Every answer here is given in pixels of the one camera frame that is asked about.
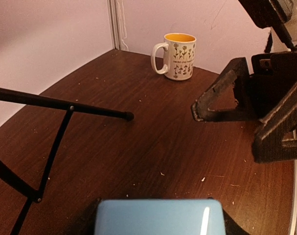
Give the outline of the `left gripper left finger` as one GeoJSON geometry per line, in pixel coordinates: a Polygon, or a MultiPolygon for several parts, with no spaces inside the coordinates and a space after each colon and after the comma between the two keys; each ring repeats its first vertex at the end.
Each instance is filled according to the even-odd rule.
{"type": "Polygon", "coordinates": [[[93,235],[97,208],[102,198],[98,197],[93,200],[81,213],[75,217],[69,227],[70,235],[93,235]]]}

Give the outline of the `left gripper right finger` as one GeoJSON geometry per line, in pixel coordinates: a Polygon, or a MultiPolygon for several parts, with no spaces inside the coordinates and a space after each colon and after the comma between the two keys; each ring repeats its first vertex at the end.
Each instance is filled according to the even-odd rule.
{"type": "Polygon", "coordinates": [[[235,220],[223,209],[222,204],[212,197],[209,200],[207,224],[208,235],[248,235],[235,220]]]}

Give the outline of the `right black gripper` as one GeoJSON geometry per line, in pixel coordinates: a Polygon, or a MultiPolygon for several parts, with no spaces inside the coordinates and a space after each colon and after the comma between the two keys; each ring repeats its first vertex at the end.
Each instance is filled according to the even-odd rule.
{"type": "Polygon", "coordinates": [[[253,74],[246,58],[231,59],[217,79],[191,105],[198,122],[262,118],[251,147],[256,163],[297,159],[297,51],[254,55],[253,74]]]}

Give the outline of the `blue metronome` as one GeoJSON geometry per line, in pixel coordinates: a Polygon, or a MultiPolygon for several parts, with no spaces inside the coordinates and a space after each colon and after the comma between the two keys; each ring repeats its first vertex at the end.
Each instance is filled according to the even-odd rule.
{"type": "Polygon", "coordinates": [[[112,199],[97,207],[96,235],[224,235],[214,199],[112,199]]]}

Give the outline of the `black music stand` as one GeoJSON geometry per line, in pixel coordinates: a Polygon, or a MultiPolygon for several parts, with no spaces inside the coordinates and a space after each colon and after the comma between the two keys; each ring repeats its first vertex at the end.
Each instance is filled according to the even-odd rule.
{"type": "Polygon", "coordinates": [[[136,180],[135,122],[26,106],[0,130],[0,160],[42,197],[0,179],[0,235],[69,235],[93,200],[126,198],[136,180]]]}

